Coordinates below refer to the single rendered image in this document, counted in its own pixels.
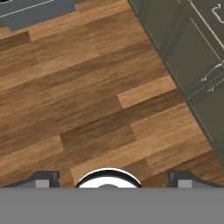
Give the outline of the round white black-rimmed disc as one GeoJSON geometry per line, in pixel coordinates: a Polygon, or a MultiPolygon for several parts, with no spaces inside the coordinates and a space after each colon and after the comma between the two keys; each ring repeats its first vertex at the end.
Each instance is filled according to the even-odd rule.
{"type": "Polygon", "coordinates": [[[118,168],[104,167],[84,175],[76,188],[142,188],[141,182],[131,173],[118,168]]]}

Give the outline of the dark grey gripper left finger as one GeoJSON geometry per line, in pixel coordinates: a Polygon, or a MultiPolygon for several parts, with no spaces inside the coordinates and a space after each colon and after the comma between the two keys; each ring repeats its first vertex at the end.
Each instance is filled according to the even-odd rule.
{"type": "Polygon", "coordinates": [[[35,171],[29,178],[4,185],[3,188],[58,188],[59,171],[35,171]]]}

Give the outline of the grey cupboard with pale line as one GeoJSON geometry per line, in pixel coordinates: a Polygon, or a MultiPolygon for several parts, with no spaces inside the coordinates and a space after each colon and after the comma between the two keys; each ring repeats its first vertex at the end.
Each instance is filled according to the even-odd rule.
{"type": "Polygon", "coordinates": [[[0,28],[17,31],[76,11],[85,0],[0,0],[0,28]]]}

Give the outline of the olive green cupboard run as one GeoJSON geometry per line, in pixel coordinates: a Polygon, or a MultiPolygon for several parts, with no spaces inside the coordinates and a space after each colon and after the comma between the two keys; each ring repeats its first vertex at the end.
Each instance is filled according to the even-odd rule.
{"type": "Polygon", "coordinates": [[[200,79],[224,60],[224,0],[127,0],[193,117],[224,165],[224,77],[213,92],[200,79]]]}

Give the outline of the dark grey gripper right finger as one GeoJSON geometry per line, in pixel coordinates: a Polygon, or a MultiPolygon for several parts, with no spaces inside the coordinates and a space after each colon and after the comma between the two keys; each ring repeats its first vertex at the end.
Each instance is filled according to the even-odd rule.
{"type": "Polygon", "coordinates": [[[169,171],[168,186],[172,188],[224,188],[224,185],[205,181],[191,171],[169,171]]]}

